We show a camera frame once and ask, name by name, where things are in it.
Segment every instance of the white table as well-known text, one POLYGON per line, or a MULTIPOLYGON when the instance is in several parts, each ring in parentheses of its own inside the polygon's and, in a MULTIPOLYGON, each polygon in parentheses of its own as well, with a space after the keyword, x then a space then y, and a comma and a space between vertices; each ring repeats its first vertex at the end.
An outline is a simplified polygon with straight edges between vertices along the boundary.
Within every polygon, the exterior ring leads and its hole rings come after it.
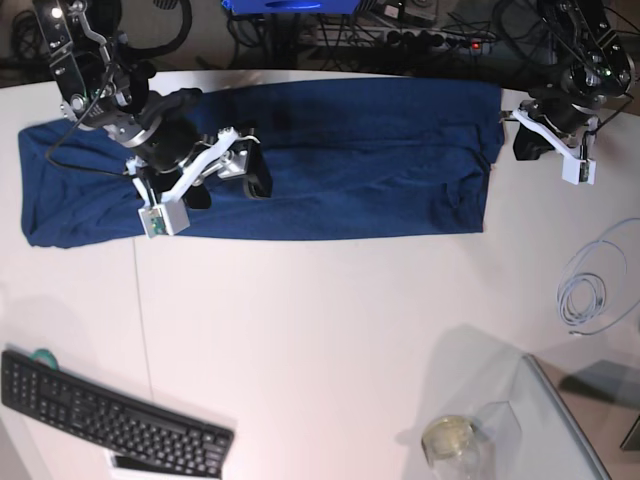
MULTIPOLYGON (((210 91, 344 76, 182 72, 161 74, 152 87, 210 91)), ((503 107, 525 97, 505 92, 503 107)), ((13 299, 0 311, 0 340, 48 346, 70 370, 234 427, 225 478, 430 478, 417 442, 422 429, 440 413, 473 412, 490 400, 481 388, 462 399, 456 392, 500 364, 505 351, 509 361, 524 350, 569 372, 601 359, 640 363, 635 317, 575 339, 554 302, 560 271, 578 248, 637 215, 638 118, 621 115, 603 130, 593 187, 563 182, 557 158, 516 162, 509 142, 517 125, 507 125, 481 235, 309 243, 136 238, 30 249, 18 229, 15 135, 55 118, 57 98, 51 85, 0 91, 0 100, 16 106, 8 110, 23 108, 3 120, 0 134, 10 149, 0 178, 0 218, 10 227, 0 240, 0 284, 13 299), (27 97, 40 103, 29 107, 27 97), (97 285, 97 268, 112 278, 108 284, 97 285), (40 322, 24 322, 21 312, 38 296, 49 302, 32 314, 40 322), (21 299, 23 310, 12 313, 21 299), (58 322, 46 321, 51 310, 60 312, 58 322), (77 321, 62 322, 67 317, 77 321)), ((72 470, 104 478, 94 473, 104 460, 97 463, 93 447, 0 412, 14 438, 35 441, 53 480, 74 478, 72 470), (60 465, 56 449, 69 445, 84 448, 82 458, 60 465)), ((26 443, 18 447, 25 455, 26 443)), ((622 478, 616 464, 607 467, 622 478)))

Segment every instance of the blue cloth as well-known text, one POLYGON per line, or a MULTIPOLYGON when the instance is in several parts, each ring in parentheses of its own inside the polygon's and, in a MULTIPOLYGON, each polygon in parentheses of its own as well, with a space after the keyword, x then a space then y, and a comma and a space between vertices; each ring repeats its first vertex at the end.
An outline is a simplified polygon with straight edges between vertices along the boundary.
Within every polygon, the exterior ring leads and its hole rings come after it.
MULTIPOLYGON (((408 78, 262 85, 203 96, 202 133, 256 121, 273 198, 208 184, 213 207, 184 235, 335 240, 482 231, 491 164, 504 142, 501 91, 408 78)), ((19 135, 22 229, 31 245, 76 247, 143 234, 130 181, 60 169, 44 153, 65 120, 19 135)), ((121 172, 131 153, 102 130, 74 133, 58 161, 121 172)))

